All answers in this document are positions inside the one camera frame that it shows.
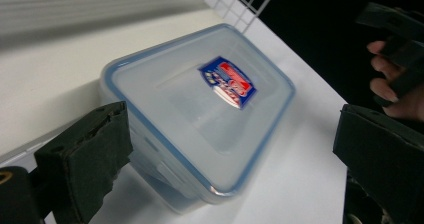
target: human hand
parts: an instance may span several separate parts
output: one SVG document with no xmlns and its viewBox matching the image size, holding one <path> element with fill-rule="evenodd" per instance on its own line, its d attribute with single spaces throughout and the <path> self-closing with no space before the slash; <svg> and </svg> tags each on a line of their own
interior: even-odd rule
<svg viewBox="0 0 424 224">
<path fill-rule="evenodd" d="M 374 70 L 381 72 L 386 77 L 374 78 L 370 82 L 371 90 L 378 96 L 393 102 L 389 107 L 383 107 L 384 112 L 394 118 L 418 120 L 424 122 L 424 83 L 420 84 L 400 100 L 390 88 L 389 83 L 399 77 L 405 68 L 395 65 L 379 55 L 385 42 L 375 41 L 368 44 L 368 50 L 376 56 L 371 59 Z"/>
</svg>

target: translucent lid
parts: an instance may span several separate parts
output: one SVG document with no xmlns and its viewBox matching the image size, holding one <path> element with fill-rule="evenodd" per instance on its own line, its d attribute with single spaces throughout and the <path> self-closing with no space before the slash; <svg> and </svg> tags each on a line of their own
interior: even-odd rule
<svg viewBox="0 0 424 224">
<path fill-rule="evenodd" d="M 121 58 L 103 78 L 208 190 L 224 194 L 243 185 L 294 94 L 226 24 Z"/>
</svg>

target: plastic container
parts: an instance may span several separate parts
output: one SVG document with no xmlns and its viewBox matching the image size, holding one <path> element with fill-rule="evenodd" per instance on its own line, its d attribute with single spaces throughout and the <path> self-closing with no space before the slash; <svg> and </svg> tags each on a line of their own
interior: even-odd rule
<svg viewBox="0 0 424 224">
<path fill-rule="evenodd" d="M 293 95 L 226 24 L 115 60 L 101 77 L 103 103 L 127 102 L 131 164 L 179 213 L 239 193 Z"/>
</svg>

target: red and blue label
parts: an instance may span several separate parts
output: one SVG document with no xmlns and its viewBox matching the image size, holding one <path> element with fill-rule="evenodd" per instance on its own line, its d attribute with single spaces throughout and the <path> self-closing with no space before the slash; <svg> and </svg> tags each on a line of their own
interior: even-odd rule
<svg viewBox="0 0 424 224">
<path fill-rule="evenodd" d="M 256 92 L 250 79 L 229 60 L 218 57 L 199 68 L 203 79 L 228 104 L 243 109 Z"/>
</svg>

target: white table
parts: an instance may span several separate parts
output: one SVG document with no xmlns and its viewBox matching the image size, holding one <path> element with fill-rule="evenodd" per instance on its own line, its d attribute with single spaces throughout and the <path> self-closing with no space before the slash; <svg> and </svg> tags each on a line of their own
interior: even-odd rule
<svg viewBox="0 0 424 224">
<path fill-rule="evenodd" d="M 111 60 L 221 22 L 205 9 L 0 52 L 0 155 L 42 143 L 98 106 L 97 80 Z M 259 20 L 246 36 L 297 92 L 243 194 L 180 216 L 127 165 L 91 223 L 342 222 L 346 167 L 332 145 L 344 100 Z M 28 156 L 8 164 L 34 167 Z"/>
</svg>

